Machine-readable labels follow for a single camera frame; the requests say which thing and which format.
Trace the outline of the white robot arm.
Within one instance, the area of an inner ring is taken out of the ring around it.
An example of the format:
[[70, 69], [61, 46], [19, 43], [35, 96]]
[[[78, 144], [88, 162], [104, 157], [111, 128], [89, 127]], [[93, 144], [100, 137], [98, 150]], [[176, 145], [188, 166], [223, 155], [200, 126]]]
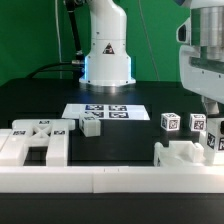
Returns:
[[[136, 83], [126, 52], [126, 13], [113, 0], [82, 0], [90, 8], [91, 50], [84, 59], [82, 87], [118, 92]], [[185, 89], [201, 96], [206, 113], [224, 105], [224, 0], [174, 0], [190, 9], [178, 27], [179, 68]]]

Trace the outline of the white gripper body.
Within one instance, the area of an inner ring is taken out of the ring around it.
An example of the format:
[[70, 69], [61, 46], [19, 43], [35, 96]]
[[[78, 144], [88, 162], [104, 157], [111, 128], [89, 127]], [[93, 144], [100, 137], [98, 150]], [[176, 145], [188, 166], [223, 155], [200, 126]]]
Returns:
[[198, 49], [182, 45], [179, 64], [185, 89], [224, 104], [224, 62], [202, 59]]

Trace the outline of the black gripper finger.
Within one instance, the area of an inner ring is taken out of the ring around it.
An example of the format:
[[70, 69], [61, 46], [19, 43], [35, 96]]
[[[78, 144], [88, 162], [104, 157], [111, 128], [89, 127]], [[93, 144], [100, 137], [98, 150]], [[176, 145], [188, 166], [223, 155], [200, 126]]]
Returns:
[[205, 108], [205, 111], [208, 116], [218, 115], [219, 114], [219, 106], [218, 102], [207, 98], [205, 96], [202, 97], [202, 104]]

